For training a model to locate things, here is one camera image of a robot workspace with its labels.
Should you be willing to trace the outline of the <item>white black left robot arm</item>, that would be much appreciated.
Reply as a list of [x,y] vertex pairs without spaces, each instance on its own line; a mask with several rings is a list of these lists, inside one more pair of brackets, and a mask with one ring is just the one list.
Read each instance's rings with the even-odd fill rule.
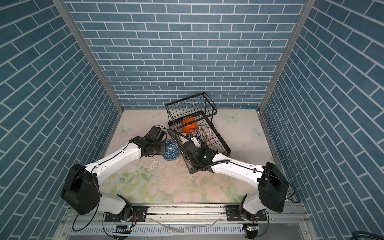
[[144,137],[132,138],[124,147],[103,159],[85,166],[72,166],[61,198],[79,215],[96,210],[113,214],[121,222],[129,220],[133,214],[132,203],[121,195],[103,193],[100,185],[112,174],[141,157],[165,154],[165,134],[160,127],[153,126]]

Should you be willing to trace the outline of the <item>aluminium left corner post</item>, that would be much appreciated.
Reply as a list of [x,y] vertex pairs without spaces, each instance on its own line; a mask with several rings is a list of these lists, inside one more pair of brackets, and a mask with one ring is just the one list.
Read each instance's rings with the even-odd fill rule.
[[90,49],[86,39],[84,38],[80,28],[78,27],[75,19],[73,18],[72,14],[70,13],[65,1],[62,0],[52,0],[53,4],[55,5],[56,9],[58,10],[59,14],[63,18],[64,22],[66,23],[67,27],[69,28],[71,34],[75,38],[77,44],[79,45],[80,49],[84,53],[85,57],[89,61],[92,69],[96,73],[97,77],[99,78],[101,84],[107,91],[109,97],[111,98],[112,102],[114,103],[115,107],[119,111],[120,114],[123,113],[124,108],[121,105],[120,101],[118,100],[116,94],[114,93],[110,83],[108,82],[103,70],[101,69],[99,63],[97,62],[94,54],[92,53],[92,50]]

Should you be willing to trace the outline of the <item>aluminium right corner post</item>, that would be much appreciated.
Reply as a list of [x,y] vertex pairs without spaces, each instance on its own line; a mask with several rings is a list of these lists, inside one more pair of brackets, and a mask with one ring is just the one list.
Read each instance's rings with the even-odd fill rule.
[[298,17],[298,21],[296,22],[294,28],[293,28],[293,31],[292,31],[292,34],[290,36],[290,38],[288,39],[287,41],[287,45],[281,55],[281,58],[280,58],[280,61],[279,61],[279,64],[278,66],[276,67],[276,70],[274,72],[274,75],[273,77],[271,78],[271,81],[266,89],[266,93],[262,99],[262,102],[260,104],[260,107],[259,107],[259,112],[260,113],[263,113],[267,107],[267,104],[268,104],[268,101],[273,93],[273,90],[274,88],[276,87],[278,81],[279,81],[279,77],[281,76],[282,74],[282,71],[288,61],[288,58],[295,46],[295,43],[297,42],[298,38],[299,38],[299,35],[304,27],[304,24],[315,4],[315,0],[308,0],[308,1],[305,1],[305,4],[299,14],[299,17]]

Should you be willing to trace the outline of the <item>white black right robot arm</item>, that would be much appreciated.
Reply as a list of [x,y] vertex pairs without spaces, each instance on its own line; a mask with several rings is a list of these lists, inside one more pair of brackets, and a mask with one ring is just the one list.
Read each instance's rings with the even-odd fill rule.
[[242,199],[241,211],[252,215],[263,209],[284,211],[290,183],[273,163],[264,166],[244,163],[208,147],[199,148],[191,140],[182,144],[181,149],[197,172],[222,174],[253,186],[254,191]]

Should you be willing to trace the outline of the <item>aluminium corner post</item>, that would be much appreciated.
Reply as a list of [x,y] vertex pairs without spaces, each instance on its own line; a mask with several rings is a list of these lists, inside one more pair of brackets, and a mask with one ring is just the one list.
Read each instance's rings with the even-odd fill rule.
[[62,0],[52,0],[53,4],[55,5],[56,9],[58,10],[59,14],[63,18],[64,22],[66,23],[67,27],[69,28],[71,34],[75,38],[77,44],[79,45],[80,49],[84,53],[85,57],[89,61],[92,69],[96,73],[97,77],[99,78],[101,84],[107,91],[109,97],[111,98],[112,102],[114,103],[115,107],[119,111],[120,114],[123,113],[124,108],[121,105],[120,101],[118,100],[116,94],[114,93],[110,83],[108,82],[103,70],[101,69],[99,63],[97,62],[94,54],[92,53],[92,50],[90,49],[86,39],[84,38],[80,28],[78,27],[75,19],[73,18],[72,14],[70,13],[65,1]]
[[299,14],[299,17],[298,17],[298,21],[296,22],[294,28],[293,28],[293,31],[292,31],[292,34],[290,36],[290,38],[288,39],[287,41],[287,45],[281,55],[281,58],[280,58],[280,61],[279,61],[279,64],[278,66],[276,67],[276,70],[274,72],[274,75],[273,77],[271,78],[271,81],[266,89],[266,93],[262,99],[262,102],[260,104],[260,107],[259,107],[259,112],[260,113],[263,113],[267,107],[267,104],[268,104],[268,101],[273,93],[273,90],[274,88],[276,87],[278,81],[279,81],[279,77],[281,76],[282,74],[282,71],[288,61],[288,58],[295,46],[295,43],[297,42],[298,38],[299,38],[299,35],[304,27],[304,24],[315,4],[315,0],[308,0],[308,1],[305,1],[305,4]]

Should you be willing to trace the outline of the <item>orange patterned cream bowl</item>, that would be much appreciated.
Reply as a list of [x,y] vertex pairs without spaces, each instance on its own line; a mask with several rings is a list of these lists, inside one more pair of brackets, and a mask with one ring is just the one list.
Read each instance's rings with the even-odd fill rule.
[[202,136],[199,130],[197,129],[190,129],[190,133],[198,140],[199,143],[202,142]]

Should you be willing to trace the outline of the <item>orange plastic bowl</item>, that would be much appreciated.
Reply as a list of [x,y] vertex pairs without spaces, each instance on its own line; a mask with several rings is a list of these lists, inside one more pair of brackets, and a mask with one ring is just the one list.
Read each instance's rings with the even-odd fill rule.
[[184,117],[182,124],[184,125],[182,127],[183,133],[189,133],[192,129],[196,130],[198,128],[194,117]]

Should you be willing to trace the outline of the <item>blue white patterned bowl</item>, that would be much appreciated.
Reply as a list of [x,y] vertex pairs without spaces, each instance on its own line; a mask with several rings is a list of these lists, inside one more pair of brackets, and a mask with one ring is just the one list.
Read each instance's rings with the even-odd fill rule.
[[174,141],[166,141],[165,153],[162,155],[166,161],[174,161],[180,155],[179,145]]

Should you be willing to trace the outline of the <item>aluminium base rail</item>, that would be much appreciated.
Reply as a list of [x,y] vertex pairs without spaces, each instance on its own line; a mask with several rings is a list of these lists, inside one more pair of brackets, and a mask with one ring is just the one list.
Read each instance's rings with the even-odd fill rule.
[[136,218],[118,222],[111,214],[77,216],[68,210],[55,240],[314,240],[302,204],[254,215],[235,203],[136,204]]

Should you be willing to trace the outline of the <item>plain cream white bowl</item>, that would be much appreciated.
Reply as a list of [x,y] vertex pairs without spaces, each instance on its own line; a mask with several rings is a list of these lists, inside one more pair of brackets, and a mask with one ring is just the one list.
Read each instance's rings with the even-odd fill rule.
[[188,133],[188,134],[186,135],[186,137],[187,137],[189,140],[191,140],[191,141],[195,144],[195,146],[196,146],[197,148],[201,148],[201,144],[199,143],[197,137],[195,137],[195,136],[192,135],[191,133]]

